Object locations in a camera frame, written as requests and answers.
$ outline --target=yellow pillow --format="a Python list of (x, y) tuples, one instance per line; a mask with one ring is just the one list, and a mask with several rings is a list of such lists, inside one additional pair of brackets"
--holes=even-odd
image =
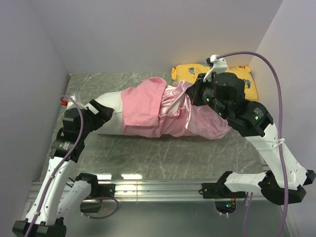
[[(202, 64), (183, 64), (172, 68), (172, 80), (179, 83), (182, 80), (194, 83), (199, 73), (207, 73), (210, 70), (209, 66)], [(251, 70), (247, 66), (230, 67), (226, 70), (227, 73), (235, 73), (240, 79), (245, 82), (246, 99), (251, 101), (258, 101), (258, 94), (255, 82), (251, 76)]]

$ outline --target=gray marble surface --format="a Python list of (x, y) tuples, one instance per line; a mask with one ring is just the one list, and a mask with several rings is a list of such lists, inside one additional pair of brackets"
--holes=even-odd
[[(77, 92), (86, 104), (106, 92), (137, 86), (147, 77), (162, 77), (172, 83), (171, 73), (73, 74), (66, 94)], [(64, 111), (62, 107), (52, 141), (62, 127)], [(48, 160), (47, 155), (41, 180), (47, 171)], [(236, 131), (219, 140), (199, 136), (175, 138), (166, 135), (150, 139), (91, 133), (72, 177), (85, 172), (98, 174), (99, 178), (112, 175), (114, 180), (122, 179), (122, 174), (125, 178), (144, 180), (212, 179), (219, 178), (227, 170), (262, 172), (258, 152)]]

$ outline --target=black bracket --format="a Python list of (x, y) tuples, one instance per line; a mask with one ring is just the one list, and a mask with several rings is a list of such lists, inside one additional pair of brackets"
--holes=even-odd
[[(310, 184), (315, 179), (315, 173), (312, 170), (308, 170), (306, 184)], [(269, 170), (266, 173), (266, 177), (258, 185), (261, 187), (262, 195), (270, 202), (276, 205), (284, 205), (284, 188), (280, 188), (277, 184), (276, 178)], [(306, 191), (303, 187), (298, 186), (297, 190), (290, 189), (288, 191), (288, 203), (299, 203), (306, 195)]]
[(76, 181), (84, 180), (91, 184), (91, 194), (88, 196), (89, 202), (82, 202), (80, 204), (80, 211), (82, 213), (98, 213), (102, 200), (93, 199), (98, 197), (114, 198), (115, 184), (102, 184), (99, 185), (98, 178), (93, 174), (81, 173), (76, 177)]
[[(30, 223), (28, 220), (16, 221), (12, 228), (13, 233), (17, 237), (23, 237), (29, 227)], [(63, 218), (57, 219), (55, 225), (37, 225), (34, 224), (29, 237), (65, 237), (66, 236), (66, 226), (63, 223)]]
[(233, 194), (236, 195), (236, 198), (245, 198), (245, 192), (233, 193), (225, 186), (226, 179), (231, 173), (232, 171), (226, 171), (216, 183), (202, 183), (202, 189), (199, 190), (199, 193), (203, 195), (204, 199), (231, 198)]

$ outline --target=pink cloth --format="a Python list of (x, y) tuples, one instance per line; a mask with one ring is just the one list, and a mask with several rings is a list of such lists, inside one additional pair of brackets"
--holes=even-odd
[(138, 87), (121, 94), (123, 102), (123, 134), (160, 137), (200, 135), (217, 139), (231, 128), (211, 108), (192, 106), (185, 93), (192, 84), (181, 81), (176, 87), (162, 78), (144, 79)]

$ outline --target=purple tube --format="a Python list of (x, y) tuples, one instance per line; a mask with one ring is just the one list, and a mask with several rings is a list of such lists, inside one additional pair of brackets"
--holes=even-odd
[[(280, 81), (277, 77), (277, 73), (275, 69), (273, 68), (272, 64), (261, 54), (251, 52), (251, 51), (238, 51), (238, 52), (232, 52), (232, 53), (226, 53), (217, 56), (217, 59), (220, 58), (225, 58), (228, 56), (234, 56), (234, 55), (239, 55), (239, 54), (249, 54), (256, 56), (258, 58), (261, 58), (270, 68), (275, 80), (276, 80), (276, 88), (277, 88), (277, 95), (278, 95), (278, 109), (279, 109), (279, 115), (278, 115), (278, 139), (282, 138), (282, 121), (283, 121), (283, 105), (282, 105), (282, 93), (281, 93), (281, 86), (280, 86)], [(277, 233), (277, 237), (280, 237), (282, 234), (282, 231), (284, 229), (285, 225), (285, 219), (287, 215), (287, 210), (288, 210), (288, 181), (287, 181), (287, 173), (286, 173), (286, 166), (285, 166), (285, 161), (283, 157), (283, 150), (282, 150), (282, 145), (278, 147), (279, 155), (280, 155), (280, 161), (281, 161), (281, 166), (283, 170), (283, 178), (284, 178), (284, 210), (283, 210), (283, 215), (281, 219), (281, 224)]]
[[(75, 107), (78, 109), (79, 116), (80, 116), (80, 131), (79, 131), (78, 138), (77, 138), (76, 142), (74, 143), (73, 147), (68, 151), (68, 153), (65, 155), (65, 157), (59, 162), (59, 164), (53, 170), (51, 176), (55, 176), (56, 175), (58, 169), (62, 166), (62, 164), (65, 162), (65, 160), (67, 160), (68, 157), (71, 155), (71, 153), (75, 150), (76, 146), (78, 145), (78, 143), (80, 141), (80, 138), (81, 138), (82, 132), (83, 132), (83, 115), (82, 115), (82, 112), (81, 112), (81, 109), (80, 109), (79, 105), (71, 97), (69, 97), (67, 95), (63, 95), (60, 99), (62, 100), (63, 98), (66, 98), (66, 99), (70, 100), (71, 102), (73, 102)], [(44, 191), (43, 191), (43, 193), (42, 193), (42, 195), (40, 197), (39, 204), (38, 204), (38, 207), (36, 209), (36, 212), (39, 212), (41, 207), (43, 206), (46, 194), (48, 192), (48, 189), (49, 189), (49, 186), (50, 186), (52, 180), (53, 180), (52, 178), (49, 178), (48, 182), (46, 183)], [(30, 234), (30, 232), (32, 230), (32, 227), (35, 224), (35, 221), (36, 221), (37, 217), (38, 217), (37, 215), (34, 215), (34, 217), (33, 217), (32, 221), (31, 221), (31, 223), (30, 223), (30, 225), (29, 225), (24, 237), (28, 237), (29, 236), (29, 234)]]
[(252, 197), (253, 197), (253, 193), (250, 194), (249, 205), (248, 205), (247, 210), (246, 210), (245, 218), (243, 219), (242, 232), (243, 232), (244, 237), (247, 237), (247, 219), (248, 219), (250, 205), (252, 202)]
[(246, 201), (247, 201), (247, 198), (248, 198), (248, 193), (246, 193), (246, 197), (245, 197), (245, 199), (243, 200), (243, 202), (242, 202), (242, 204), (237, 208), (237, 210), (236, 211), (234, 211), (233, 213), (231, 213), (231, 214), (228, 214), (229, 216), (232, 216), (232, 215), (235, 215), (235, 214), (237, 214), (238, 212), (240, 212), (241, 211), (241, 209), (243, 208), (243, 206), (245, 206), (245, 204), (246, 204)]

